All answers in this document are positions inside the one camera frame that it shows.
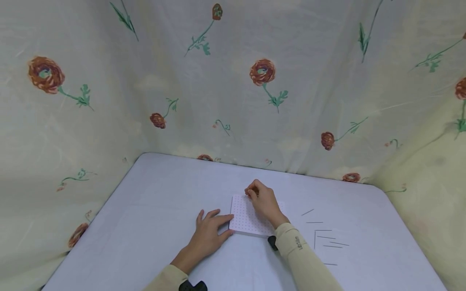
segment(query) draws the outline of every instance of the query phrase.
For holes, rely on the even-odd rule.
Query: pegboard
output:
[[[278,202],[280,210],[285,213],[285,203]],[[275,231],[270,222],[257,214],[253,204],[246,195],[234,195],[231,213],[234,218],[230,221],[229,229],[235,232],[260,237],[273,236]]]

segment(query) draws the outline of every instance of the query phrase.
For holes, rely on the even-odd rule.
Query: black clip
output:
[[[277,246],[275,245],[275,242],[277,241],[277,237],[276,237],[276,236],[268,237],[267,241],[268,241],[268,244],[272,247],[272,249],[273,249],[274,251],[278,251],[278,248],[277,248]]]
[[[207,291],[207,286],[203,281],[200,281],[196,286],[192,286],[189,281],[182,283],[178,289],[179,291]]]

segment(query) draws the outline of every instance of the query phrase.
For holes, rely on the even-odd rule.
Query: beige sleeve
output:
[[[277,228],[275,235],[275,245],[290,266],[299,291],[343,291],[294,226],[284,223]]]
[[[178,291],[179,286],[188,279],[183,271],[173,265],[166,266],[143,291]]]

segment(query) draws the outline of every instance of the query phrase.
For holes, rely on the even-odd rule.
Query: red flower print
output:
[[[258,60],[249,71],[249,76],[257,86],[275,79],[275,65],[267,59]]]
[[[69,248],[72,248],[76,245],[76,243],[78,242],[78,240],[81,238],[81,236],[84,234],[84,232],[87,230],[88,227],[89,227],[89,224],[87,223],[82,223],[80,226],[78,226],[78,228],[75,230],[73,235],[69,238],[69,241],[68,241]]]
[[[60,192],[60,191],[64,190],[66,185],[67,184],[65,182],[61,183],[60,187],[58,187],[58,189],[57,189],[57,192]]]
[[[461,81],[456,84],[456,98],[460,100],[466,100],[466,78],[463,78]]]
[[[361,175],[358,173],[349,173],[343,176],[343,181],[357,183],[361,179]]]
[[[323,132],[321,134],[321,144],[326,150],[331,150],[335,145],[335,137],[331,132]]]
[[[198,160],[204,160],[204,161],[211,161],[213,162],[213,159],[209,155],[200,155],[198,156]]]
[[[165,128],[166,121],[160,113],[152,113],[149,119],[152,121],[155,127],[158,127],[161,129]]]
[[[212,7],[212,19],[213,20],[220,20],[223,15],[223,9],[222,6],[220,6],[219,3],[215,4]]]
[[[65,82],[65,74],[53,60],[36,56],[28,63],[28,76],[32,84],[48,94],[57,94]]]

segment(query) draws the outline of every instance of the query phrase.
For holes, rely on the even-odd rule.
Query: floral curtain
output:
[[[461,0],[6,0],[0,289],[44,285],[154,151],[374,184],[463,290],[452,177],[464,11]]]

